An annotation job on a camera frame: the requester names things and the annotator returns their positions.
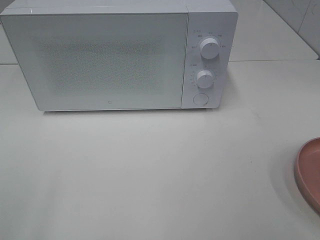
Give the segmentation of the white microwave door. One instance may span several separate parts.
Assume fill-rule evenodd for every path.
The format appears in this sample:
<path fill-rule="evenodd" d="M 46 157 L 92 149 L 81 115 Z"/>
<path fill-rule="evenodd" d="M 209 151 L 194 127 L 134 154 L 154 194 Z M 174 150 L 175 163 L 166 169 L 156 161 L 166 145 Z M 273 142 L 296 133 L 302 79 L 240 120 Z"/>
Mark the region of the white microwave door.
<path fill-rule="evenodd" d="M 179 108 L 187 20 L 185 13 L 1 18 L 41 111 Z"/>

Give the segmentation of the round white door button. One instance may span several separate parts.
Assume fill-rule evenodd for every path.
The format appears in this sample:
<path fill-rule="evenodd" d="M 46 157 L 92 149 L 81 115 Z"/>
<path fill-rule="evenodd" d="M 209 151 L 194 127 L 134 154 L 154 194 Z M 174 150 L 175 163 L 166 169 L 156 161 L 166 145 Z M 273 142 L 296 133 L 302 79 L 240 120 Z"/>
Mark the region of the round white door button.
<path fill-rule="evenodd" d="M 209 101 L 209 97 L 205 93 L 196 94 L 193 98 L 193 103 L 198 106 L 205 106 Z"/>

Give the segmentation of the white microwave oven body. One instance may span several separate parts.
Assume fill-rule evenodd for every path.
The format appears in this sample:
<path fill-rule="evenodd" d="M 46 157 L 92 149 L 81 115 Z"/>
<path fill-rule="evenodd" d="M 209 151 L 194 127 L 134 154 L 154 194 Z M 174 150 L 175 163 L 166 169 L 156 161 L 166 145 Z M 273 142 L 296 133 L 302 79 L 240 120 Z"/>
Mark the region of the white microwave oven body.
<path fill-rule="evenodd" d="M 143 14 L 187 14 L 181 106 L 87 111 L 217 108 L 225 85 L 239 16 L 228 0 L 16 0 L 0 14 L 0 22 L 3 27 L 1 18 L 4 16 Z M 220 40 L 220 51 L 215 58 L 205 59 L 201 56 L 200 42 L 210 36 Z M 199 88 L 196 84 L 196 75 L 202 70 L 215 74 L 214 83 L 210 88 Z M 208 103 L 204 106 L 194 104 L 193 98 L 197 94 L 206 94 Z"/>

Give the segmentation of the lower white timer knob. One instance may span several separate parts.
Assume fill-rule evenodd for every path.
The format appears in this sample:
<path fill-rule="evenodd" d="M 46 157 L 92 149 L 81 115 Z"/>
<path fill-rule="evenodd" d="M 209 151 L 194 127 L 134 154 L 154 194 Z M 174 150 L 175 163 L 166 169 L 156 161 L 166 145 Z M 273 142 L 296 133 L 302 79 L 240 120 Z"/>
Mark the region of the lower white timer knob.
<path fill-rule="evenodd" d="M 201 89 L 210 88 L 216 79 L 216 75 L 210 70 L 201 70 L 197 73 L 195 82 L 196 85 Z"/>

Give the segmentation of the upper white power knob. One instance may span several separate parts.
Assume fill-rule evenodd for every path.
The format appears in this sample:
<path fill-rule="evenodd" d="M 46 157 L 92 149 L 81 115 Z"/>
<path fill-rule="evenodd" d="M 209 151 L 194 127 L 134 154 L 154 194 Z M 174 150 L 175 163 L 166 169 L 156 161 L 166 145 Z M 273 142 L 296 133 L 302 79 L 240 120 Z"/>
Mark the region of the upper white power knob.
<path fill-rule="evenodd" d="M 201 56 L 204 59 L 211 60 L 219 55 L 221 42 L 214 36 L 208 36 L 200 42 L 199 47 Z"/>

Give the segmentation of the pink round plate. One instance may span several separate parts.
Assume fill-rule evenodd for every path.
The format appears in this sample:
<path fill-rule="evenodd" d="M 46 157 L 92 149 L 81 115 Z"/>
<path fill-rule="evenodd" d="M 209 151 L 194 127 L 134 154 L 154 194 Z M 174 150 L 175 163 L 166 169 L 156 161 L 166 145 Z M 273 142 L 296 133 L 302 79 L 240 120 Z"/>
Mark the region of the pink round plate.
<path fill-rule="evenodd" d="M 294 163 L 294 178 L 304 200 L 320 212 L 320 139 L 306 142 L 299 150 Z"/>

